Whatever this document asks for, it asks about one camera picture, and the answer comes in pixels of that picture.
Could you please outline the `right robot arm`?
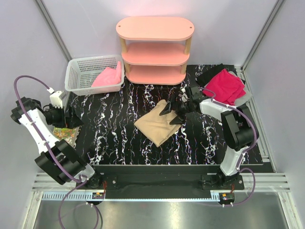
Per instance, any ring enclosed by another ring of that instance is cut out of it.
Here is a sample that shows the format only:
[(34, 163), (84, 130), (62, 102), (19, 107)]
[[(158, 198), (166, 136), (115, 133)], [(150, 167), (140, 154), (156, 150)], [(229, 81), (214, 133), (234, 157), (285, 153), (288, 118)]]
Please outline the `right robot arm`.
[(174, 112), (176, 116), (170, 122), (172, 125), (183, 124), (186, 114), (191, 112), (211, 116), (222, 123), (224, 140), (227, 145), (224, 159), (216, 175), (209, 181), (202, 181), (202, 184), (227, 189), (237, 180), (244, 156), (255, 146), (259, 133), (246, 105), (224, 104), (215, 99), (215, 93), (208, 97), (206, 92), (206, 89), (201, 91), (198, 87), (182, 88), (170, 96), (159, 115)]

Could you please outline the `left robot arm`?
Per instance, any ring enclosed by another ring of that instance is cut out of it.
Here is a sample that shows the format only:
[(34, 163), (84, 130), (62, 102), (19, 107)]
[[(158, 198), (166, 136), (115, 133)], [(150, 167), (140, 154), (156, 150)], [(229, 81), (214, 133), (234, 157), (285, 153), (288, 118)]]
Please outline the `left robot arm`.
[(16, 123), (28, 129), (35, 140), (39, 156), (36, 164), (60, 185), (72, 180), (97, 189), (103, 183), (103, 177), (86, 162), (66, 140), (59, 140), (49, 126), (74, 129), (83, 125), (73, 107), (68, 107), (68, 113), (63, 108), (52, 104), (48, 110), (43, 110), (38, 100), (23, 97), (12, 109), (11, 118)]

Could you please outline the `green treehouse book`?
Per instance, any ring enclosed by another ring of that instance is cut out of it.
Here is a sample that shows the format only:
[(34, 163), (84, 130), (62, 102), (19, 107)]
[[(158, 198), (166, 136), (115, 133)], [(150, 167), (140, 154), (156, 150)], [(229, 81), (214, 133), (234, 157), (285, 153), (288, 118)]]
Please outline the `green treehouse book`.
[(80, 131), (80, 127), (74, 129), (68, 128), (57, 128), (53, 129), (53, 134), (59, 139), (64, 139), (68, 144), (70, 144), (73, 148), (76, 147), (76, 140)]

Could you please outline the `white plastic basket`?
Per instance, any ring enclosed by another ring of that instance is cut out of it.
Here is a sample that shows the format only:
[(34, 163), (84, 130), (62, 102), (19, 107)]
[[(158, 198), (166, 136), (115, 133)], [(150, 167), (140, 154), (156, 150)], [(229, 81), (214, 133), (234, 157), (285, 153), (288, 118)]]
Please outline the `white plastic basket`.
[[(103, 70), (107, 67), (115, 70), (118, 62), (121, 63), (118, 83), (99, 87), (92, 86)], [(70, 60), (68, 63), (64, 86), (66, 91), (72, 92), (77, 96), (118, 92), (124, 83), (124, 75), (124, 65), (120, 55), (77, 58)]]

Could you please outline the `black t-shirt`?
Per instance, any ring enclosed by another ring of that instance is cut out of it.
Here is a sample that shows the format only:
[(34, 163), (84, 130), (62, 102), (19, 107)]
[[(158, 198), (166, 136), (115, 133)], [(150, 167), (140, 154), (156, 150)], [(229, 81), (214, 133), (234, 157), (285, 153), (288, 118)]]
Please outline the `black t-shirt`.
[(199, 86), (205, 87), (223, 69), (225, 69), (223, 64), (216, 65), (211, 69), (199, 74), (196, 78), (196, 82), (199, 84)]

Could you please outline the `pink t-shirt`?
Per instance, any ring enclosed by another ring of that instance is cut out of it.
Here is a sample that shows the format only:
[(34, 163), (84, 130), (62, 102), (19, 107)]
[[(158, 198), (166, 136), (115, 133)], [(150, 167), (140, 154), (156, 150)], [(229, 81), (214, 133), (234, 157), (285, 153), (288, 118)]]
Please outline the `pink t-shirt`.
[(105, 68), (94, 80), (91, 87), (102, 87), (115, 85), (121, 82), (122, 73), (121, 73), (121, 62), (117, 62), (116, 68)]

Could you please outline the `magenta t-shirt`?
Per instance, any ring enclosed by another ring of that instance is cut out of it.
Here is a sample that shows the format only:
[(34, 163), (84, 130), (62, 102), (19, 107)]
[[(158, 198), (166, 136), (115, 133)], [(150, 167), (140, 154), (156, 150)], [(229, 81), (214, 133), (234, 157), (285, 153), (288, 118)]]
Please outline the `magenta t-shirt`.
[(244, 88), (245, 85), (240, 78), (223, 69), (210, 80), (203, 89), (203, 93), (213, 97), (212, 92), (214, 92), (216, 94), (215, 100), (224, 104), (235, 105), (237, 99), (246, 95)]

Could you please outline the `pink three-tier shelf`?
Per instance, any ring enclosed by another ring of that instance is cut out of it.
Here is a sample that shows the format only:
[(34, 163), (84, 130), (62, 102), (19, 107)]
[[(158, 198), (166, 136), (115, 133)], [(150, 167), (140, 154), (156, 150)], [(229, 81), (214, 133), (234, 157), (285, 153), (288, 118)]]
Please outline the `pink three-tier shelf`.
[(135, 84), (177, 85), (186, 77), (194, 25), (182, 17), (132, 16), (116, 25), (126, 77)]

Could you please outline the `grey t-shirt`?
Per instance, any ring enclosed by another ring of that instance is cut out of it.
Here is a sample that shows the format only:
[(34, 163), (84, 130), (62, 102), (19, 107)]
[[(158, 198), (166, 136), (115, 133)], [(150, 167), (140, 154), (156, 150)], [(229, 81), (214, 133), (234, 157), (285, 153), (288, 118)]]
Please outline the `grey t-shirt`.
[(245, 91), (245, 95), (241, 96), (240, 98), (235, 100), (235, 106), (241, 106), (243, 104), (245, 104), (246, 102), (248, 102), (251, 98), (252, 98), (252, 93), (249, 91), (249, 89), (246, 87), (246, 81), (239, 78), (242, 83), (244, 84), (244, 91)]

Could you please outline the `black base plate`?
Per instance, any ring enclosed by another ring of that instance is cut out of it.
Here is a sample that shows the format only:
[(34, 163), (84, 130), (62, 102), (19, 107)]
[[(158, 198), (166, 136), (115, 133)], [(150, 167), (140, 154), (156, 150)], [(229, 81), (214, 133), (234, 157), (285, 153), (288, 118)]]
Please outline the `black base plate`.
[(107, 200), (201, 201), (211, 191), (228, 191), (221, 184), (219, 165), (97, 165), (106, 181)]

